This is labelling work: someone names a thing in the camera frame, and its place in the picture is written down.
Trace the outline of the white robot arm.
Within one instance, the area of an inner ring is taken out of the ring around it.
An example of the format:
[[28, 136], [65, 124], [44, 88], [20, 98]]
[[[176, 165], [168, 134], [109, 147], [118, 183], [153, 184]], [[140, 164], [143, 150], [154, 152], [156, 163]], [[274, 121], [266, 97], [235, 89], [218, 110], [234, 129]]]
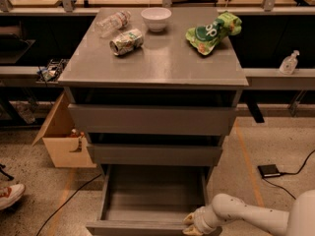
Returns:
[[301, 194], [290, 211], [250, 206], [237, 197], [217, 194], [207, 206], [189, 213], [183, 220], [185, 235], [203, 236], [218, 227], [243, 220], [272, 236], [315, 236], [315, 191]]

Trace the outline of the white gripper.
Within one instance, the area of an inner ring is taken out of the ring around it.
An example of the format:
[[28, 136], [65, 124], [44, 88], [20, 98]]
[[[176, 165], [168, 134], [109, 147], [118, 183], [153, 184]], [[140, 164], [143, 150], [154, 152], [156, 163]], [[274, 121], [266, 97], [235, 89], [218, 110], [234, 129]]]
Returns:
[[210, 234], [217, 229], [216, 214], [211, 206], [201, 206], [194, 213], [190, 212], [184, 219], [185, 225], [191, 225], [185, 228], [182, 233], [187, 236], [203, 236]]

